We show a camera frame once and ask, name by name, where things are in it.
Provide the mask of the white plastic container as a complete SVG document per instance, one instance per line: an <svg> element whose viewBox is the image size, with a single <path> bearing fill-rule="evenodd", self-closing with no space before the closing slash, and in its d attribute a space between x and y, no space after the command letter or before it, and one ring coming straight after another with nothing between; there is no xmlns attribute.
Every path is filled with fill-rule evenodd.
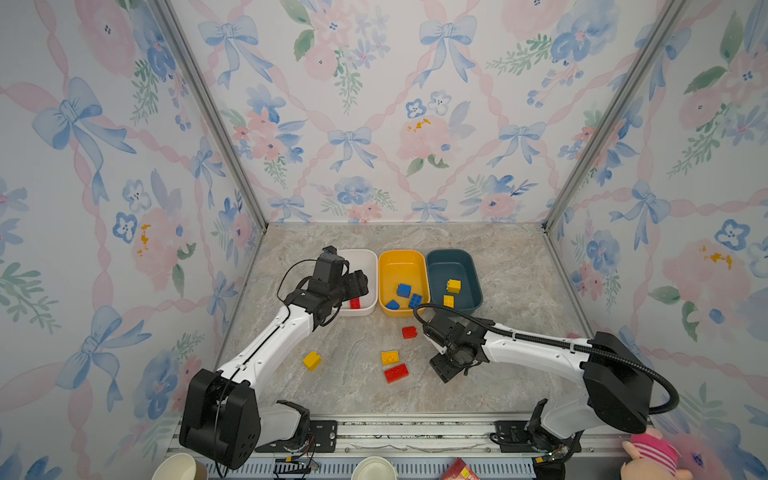
<svg viewBox="0 0 768 480"><path fill-rule="evenodd" d="M367 249L340 249L338 254L350 263L350 270L361 270L368 279L369 292L362 296L359 308L353 308L349 301L343 303L339 315L341 317L363 317L370 315L379 301L378 261L377 254Z"/></svg>

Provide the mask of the yellow plastic container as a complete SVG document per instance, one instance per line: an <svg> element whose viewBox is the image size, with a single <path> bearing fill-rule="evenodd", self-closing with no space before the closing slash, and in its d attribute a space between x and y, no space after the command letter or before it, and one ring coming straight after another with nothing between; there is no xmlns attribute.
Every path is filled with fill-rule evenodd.
<svg viewBox="0 0 768 480"><path fill-rule="evenodd" d="M431 300L426 259L422 253L416 250L386 251L379 257L378 271L378 302L385 315L395 318L412 316L412 309L409 308L411 297L406 299L396 294L397 286L401 283L409 284L412 287L412 295L420 295L422 303ZM399 310L388 310L385 307L391 300L399 303Z"/></svg>

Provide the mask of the small red lego brick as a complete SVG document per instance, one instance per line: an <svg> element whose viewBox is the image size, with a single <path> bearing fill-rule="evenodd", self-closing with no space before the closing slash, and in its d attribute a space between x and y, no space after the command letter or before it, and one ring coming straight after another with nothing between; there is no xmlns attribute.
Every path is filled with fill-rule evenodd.
<svg viewBox="0 0 768 480"><path fill-rule="evenodd" d="M404 339L413 339L418 335L417 328L414 326L404 327L402 329L402 336Z"/></svg>

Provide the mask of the yellow round lego piece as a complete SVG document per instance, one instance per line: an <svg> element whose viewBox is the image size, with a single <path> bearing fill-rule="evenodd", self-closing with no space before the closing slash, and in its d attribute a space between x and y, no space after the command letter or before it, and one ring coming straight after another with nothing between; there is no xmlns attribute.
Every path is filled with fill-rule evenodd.
<svg viewBox="0 0 768 480"><path fill-rule="evenodd" d="M446 291L450 294L459 294L462 288L462 282L456 279L449 279L446 283Z"/></svg>

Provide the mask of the long red lego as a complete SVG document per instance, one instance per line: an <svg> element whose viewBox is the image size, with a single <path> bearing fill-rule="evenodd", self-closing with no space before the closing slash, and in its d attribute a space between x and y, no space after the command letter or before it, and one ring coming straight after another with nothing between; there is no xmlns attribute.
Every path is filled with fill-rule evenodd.
<svg viewBox="0 0 768 480"><path fill-rule="evenodd" d="M392 368L387 369L385 372L385 379L388 384L405 379L409 376L408 367L405 364L399 364Z"/></svg>

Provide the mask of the dark teal plastic container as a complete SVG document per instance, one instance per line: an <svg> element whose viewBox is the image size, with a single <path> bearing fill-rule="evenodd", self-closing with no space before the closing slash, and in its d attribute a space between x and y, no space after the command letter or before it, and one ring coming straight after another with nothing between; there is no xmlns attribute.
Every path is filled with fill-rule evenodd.
<svg viewBox="0 0 768 480"><path fill-rule="evenodd" d="M473 314L483 302L477 270L472 256L461 249L439 249L426 256L427 276L431 302L444 304L446 295L453 297L453 307L463 313ZM457 293L447 290L448 283L456 280L461 284Z"/></svg>

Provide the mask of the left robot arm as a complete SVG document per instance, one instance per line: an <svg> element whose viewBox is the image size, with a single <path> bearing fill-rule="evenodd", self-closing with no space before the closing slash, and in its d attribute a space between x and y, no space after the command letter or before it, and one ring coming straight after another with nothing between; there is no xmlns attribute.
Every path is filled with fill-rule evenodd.
<svg viewBox="0 0 768 480"><path fill-rule="evenodd" d="M281 298L268 326L217 370L200 370L190 381L178 441L220 466L240 468L259 447L299 450L310 442L310 412L290 401L263 406L270 377L293 348L330 324L342 305L369 292L368 278L333 246L323 249L311 275Z"/></svg>

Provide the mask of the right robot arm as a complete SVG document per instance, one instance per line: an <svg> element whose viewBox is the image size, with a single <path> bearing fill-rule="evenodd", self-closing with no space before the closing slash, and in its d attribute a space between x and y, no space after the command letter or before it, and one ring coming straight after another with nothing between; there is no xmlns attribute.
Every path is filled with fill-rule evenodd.
<svg viewBox="0 0 768 480"><path fill-rule="evenodd" d="M653 381L611 335L557 338L487 319L457 320L445 312L422 329L438 350L430 365L443 382L494 363L533 368L575 385L566 396L539 400L527 421L497 426L493 440L505 452L569 453L579 444L578 434L603 425L627 434L646 430Z"/></svg>

